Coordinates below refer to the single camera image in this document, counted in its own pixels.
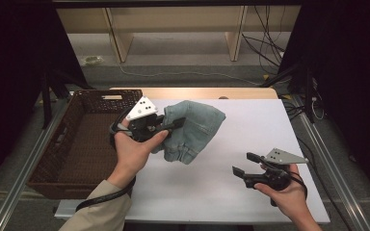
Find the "brown basket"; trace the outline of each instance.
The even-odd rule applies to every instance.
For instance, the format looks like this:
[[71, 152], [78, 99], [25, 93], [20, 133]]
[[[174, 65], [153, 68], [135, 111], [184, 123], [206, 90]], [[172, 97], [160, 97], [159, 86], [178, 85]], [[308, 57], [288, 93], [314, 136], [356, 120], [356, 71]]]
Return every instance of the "brown basket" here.
[[142, 95], [140, 90], [76, 91], [27, 185], [49, 199], [85, 199], [116, 166], [110, 125]]

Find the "metal frame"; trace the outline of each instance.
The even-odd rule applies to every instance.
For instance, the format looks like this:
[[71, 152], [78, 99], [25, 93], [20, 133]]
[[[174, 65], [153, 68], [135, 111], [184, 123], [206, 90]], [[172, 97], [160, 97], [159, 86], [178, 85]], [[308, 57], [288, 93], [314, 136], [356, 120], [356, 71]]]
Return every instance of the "metal frame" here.
[[[303, 105], [303, 101], [298, 95], [295, 95], [293, 99], [297, 105]], [[339, 167], [332, 158], [331, 153], [326, 147], [326, 144], [324, 143], [323, 138], [318, 132], [316, 125], [314, 123], [311, 123], [307, 116], [303, 114], [300, 115], [300, 118], [305, 127], [305, 130], [307, 131], [316, 148], [317, 153], [323, 161], [324, 167], [326, 168], [332, 183], [334, 184], [339, 196], [341, 197], [341, 200], [345, 208], [347, 209], [347, 212], [351, 220], [353, 221], [354, 226], [357, 230], [370, 230], [370, 222], [362, 211], [362, 208], [360, 207], [356, 197], [348, 186], [348, 183], [342, 175]]]
[[36, 142], [34, 148], [32, 149], [29, 157], [20, 171], [17, 179], [14, 181], [11, 190], [8, 193], [8, 196], [5, 198], [4, 202], [0, 207], [0, 230], [4, 230], [14, 208], [17, 205], [23, 190], [25, 189], [25, 184], [29, 179], [29, 175], [32, 169], [38, 163], [40, 156], [43, 153], [43, 149], [46, 146], [53, 130], [56, 128], [56, 125], [60, 121], [60, 118], [63, 116], [66, 110], [66, 99], [60, 99], [56, 103], [53, 112], [55, 113], [52, 121], [48, 124], [46, 129], [44, 129], [39, 136], [38, 141]]

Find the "sleeve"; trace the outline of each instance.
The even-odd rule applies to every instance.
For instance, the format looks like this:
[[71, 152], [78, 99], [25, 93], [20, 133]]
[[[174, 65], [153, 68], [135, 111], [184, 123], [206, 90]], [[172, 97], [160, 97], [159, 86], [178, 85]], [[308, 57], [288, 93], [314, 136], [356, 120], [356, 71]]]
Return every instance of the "sleeve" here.
[[[88, 199], [116, 193], [120, 189], [108, 181], [102, 181]], [[124, 227], [125, 215], [131, 207], [131, 199], [125, 194], [119, 198], [83, 208], [75, 213], [60, 229], [68, 230], [117, 230]]]

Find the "white tabletop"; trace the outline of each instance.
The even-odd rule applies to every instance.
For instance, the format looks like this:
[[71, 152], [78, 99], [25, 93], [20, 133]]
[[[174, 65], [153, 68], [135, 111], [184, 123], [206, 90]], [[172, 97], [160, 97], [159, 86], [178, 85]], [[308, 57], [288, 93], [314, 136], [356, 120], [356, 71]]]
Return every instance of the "white tabletop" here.
[[[181, 100], [153, 99], [163, 114]], [[281, 223], [290, 220], [261, 192], [247, 189], [232, 173], [263, 173], [247, 152], [267, 155], [273, 148], [303, 156], [282, 102], [277, 99], [194, 100], [226, 114], [217, 135], [189, 165], [164, 160], [163, 151], [150, 156], [137, 175], [127, 221], [161, 223]], [[319, 223], [330, 219], [307, 165], [299, 170], [308, 187], [307, 204]], [[80, 201], [63, 200], [57, 218], [71, 217]]]

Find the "hand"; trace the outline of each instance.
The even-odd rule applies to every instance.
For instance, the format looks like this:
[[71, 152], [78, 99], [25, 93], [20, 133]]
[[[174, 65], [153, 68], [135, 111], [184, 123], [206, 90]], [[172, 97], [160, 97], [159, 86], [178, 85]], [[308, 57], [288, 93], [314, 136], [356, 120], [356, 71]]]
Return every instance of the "hand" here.
[[[124, 119], [122, 125], [128, 127], [129, 121]], [[114, 135], [117, 150], [117, 165], [107, 179], [113, 185], [123, 189], [141, 170], [148, 160], [149, 153], [164, 141], [168, 131], [162, 131], [148, 141], [136, 142], [123, 132]]]
[[[299, 174], [297, 165], [290, 165], [290, 171]], [[270, 196], [281, 212], [288, 216], [299, 230], [321, 230], [308, 210], [304, 188], [299, 183], [291, 181], [290, 185], [282, 191], [275, 191], [261, 183], [255, 184], [254, 188]]]

